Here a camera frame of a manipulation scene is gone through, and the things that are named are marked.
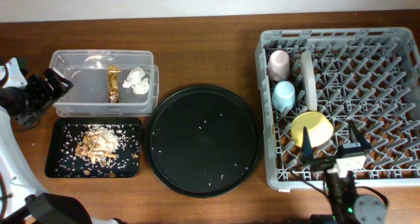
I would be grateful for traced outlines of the white tissue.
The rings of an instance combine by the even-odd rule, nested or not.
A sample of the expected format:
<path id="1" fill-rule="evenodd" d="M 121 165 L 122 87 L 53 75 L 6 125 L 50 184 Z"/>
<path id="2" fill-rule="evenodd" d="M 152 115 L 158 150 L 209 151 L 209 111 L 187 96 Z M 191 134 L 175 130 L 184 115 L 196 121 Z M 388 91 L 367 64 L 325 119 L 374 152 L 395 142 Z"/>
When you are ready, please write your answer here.
<path id="1" fill-rule="evenodd" d="M 149 91 L 150 85 L 145 71 L 136 67 L 130 71 L 122 87 L 126 89 L 131 88 L 136 95 L 145 95 Z"/>

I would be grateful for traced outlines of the gold foil snack wrapper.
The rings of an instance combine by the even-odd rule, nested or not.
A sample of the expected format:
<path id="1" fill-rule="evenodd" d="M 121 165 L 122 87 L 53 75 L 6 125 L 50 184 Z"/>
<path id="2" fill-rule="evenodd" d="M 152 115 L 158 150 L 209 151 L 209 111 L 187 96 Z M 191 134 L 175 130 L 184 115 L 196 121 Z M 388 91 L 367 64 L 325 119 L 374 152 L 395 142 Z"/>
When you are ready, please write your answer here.
<path id="1" fill-rule="evenodd" d="M 117 79 L 121 70 L 115 65 L 108 66 L 107 83 L 108 83 L 108 101 L 109 103 L 119 102 L 119 87 Z"/>

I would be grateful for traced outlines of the yellow plastic bowl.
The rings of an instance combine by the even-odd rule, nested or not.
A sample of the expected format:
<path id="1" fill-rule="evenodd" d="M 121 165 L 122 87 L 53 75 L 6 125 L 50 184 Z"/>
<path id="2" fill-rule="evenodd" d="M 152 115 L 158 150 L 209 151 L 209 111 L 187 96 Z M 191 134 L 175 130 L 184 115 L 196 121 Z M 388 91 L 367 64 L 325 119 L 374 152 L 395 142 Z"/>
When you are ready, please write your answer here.
<path id="1" fill-rule="evenodd" d="M 325 144 L 334 133 L 332 123 L 320 112 L 310 111 L 297 116 L 291 124 L 291 136 L 296 146 L 302 147 L 304 128 L 312 148 Z"/>

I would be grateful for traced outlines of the blue plastic cup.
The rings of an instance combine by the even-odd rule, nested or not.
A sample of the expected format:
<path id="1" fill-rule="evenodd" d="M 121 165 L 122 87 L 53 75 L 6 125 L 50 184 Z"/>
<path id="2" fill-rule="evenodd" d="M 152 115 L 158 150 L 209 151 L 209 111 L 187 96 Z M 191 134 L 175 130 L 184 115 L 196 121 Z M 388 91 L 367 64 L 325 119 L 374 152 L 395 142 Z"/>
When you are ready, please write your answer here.
<path id="1" fill-rule="evenodd" d="M 276 84 L 272 94 L 272 106 L 279 112 L 292 109 L 295 105 L 295 87 L 289 81 Z"/>

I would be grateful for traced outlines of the pink plastic cup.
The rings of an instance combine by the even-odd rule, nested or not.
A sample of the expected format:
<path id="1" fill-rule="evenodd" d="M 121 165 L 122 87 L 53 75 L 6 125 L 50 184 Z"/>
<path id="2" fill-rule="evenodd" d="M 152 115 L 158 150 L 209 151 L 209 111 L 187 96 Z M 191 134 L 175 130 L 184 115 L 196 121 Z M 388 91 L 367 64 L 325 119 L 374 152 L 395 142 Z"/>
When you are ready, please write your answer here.
<path id="1" fill-rule="evenodd" d="M 268 77 L 274 81 L 280 81 L 289 75 L 289 71 L 289 55 L 283 50 L 274 51 L 268 60 Z"/>

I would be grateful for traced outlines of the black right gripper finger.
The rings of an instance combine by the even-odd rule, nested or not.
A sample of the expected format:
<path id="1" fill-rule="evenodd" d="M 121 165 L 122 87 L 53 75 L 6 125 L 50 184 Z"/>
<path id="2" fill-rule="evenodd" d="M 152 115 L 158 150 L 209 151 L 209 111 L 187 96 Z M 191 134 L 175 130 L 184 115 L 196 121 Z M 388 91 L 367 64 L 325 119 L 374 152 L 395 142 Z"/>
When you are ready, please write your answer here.
<path id="1" fill-rule="evenodd" d="M 353 121 L 348 122 L 351 143 L 358 143 L 362 150 L 371 150 L 371 143 L 359 132 Z"/>
<path id="2" fill-rule="evenodd" d="M 303 142 L 302 142 L 302 163 L 308 164 L 310 161 L 314 159 L 312 146 L 310 144 L 310 137 L 308 134 L 308 129 L 303 127 Z"/>

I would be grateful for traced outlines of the pale grey round plate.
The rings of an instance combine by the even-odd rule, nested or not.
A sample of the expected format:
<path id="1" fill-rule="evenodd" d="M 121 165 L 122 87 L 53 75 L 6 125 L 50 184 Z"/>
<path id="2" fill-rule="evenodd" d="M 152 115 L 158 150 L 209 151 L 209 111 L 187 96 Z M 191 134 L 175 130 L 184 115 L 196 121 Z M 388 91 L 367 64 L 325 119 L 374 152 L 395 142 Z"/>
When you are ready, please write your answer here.
<path id="1" fill-rule="evenodd" d="M 301 74 L 303 75 L 306 106 L 311 111 L 317 111 L 317 94 L 314 67 L 310 51 L 304 51 L 300 57 Z"/>

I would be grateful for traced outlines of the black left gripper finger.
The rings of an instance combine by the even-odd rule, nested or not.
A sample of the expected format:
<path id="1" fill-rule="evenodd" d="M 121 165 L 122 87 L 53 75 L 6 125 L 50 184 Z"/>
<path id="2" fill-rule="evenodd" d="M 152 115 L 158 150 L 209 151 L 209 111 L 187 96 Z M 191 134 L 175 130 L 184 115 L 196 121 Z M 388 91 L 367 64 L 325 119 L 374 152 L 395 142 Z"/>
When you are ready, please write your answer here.
<path id="1" fill-rule="evenodd" d="M 23 58 L 13 57 L 7 63 L 1 62 L 1 88 L 26 86 L 28 65 Z"/>
<path id="2" fill-rule="evenodd" d="M 52 96 L 63 96 L 74 86 L 70 80 L 58 75 L 51 68 L 47 68 L 43 74 L 50 85 Z"/>

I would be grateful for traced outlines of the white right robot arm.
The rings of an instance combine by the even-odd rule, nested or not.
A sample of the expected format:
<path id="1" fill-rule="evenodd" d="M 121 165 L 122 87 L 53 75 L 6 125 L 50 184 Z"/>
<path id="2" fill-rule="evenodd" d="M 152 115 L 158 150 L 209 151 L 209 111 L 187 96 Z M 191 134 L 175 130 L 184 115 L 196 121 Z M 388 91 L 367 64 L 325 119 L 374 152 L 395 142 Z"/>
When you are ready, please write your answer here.
<path id="1" fill-rule="evenodd" d="M 303 129 L 302 165 L 310 171 L 324 174 L 320 191 L 329 202 L 331 215 L 312 214 L 309 223 L 384 223 L 389 201 L 385 195 L 371 187 L 363 187 L 371 194 L 358 194 L 353 171 L 364 166 L 371 144 L 357 130 L 354 122 L 348 123 L 350 143 L 340 145 L 336 155 L 315 158 L 308 129 Z"/>

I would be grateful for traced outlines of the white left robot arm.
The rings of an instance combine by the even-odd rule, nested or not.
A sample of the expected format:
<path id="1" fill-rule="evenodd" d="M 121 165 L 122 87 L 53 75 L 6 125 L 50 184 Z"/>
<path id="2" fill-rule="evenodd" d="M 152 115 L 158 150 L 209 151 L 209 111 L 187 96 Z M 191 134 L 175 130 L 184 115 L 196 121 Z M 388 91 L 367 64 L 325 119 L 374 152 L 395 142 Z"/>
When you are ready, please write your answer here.
<path id="1" fill-rule="evenodd" d="M 50 193 L 37 179 L 15 139 L 11 121 L 21 131 L 35 128 L 40 117 L 73 83 L 48 68 L 29 75 L 26 61 L 13 57 L 1 63 L 1 222 L 120 223 L 91 217 L 75 198 Z"/>

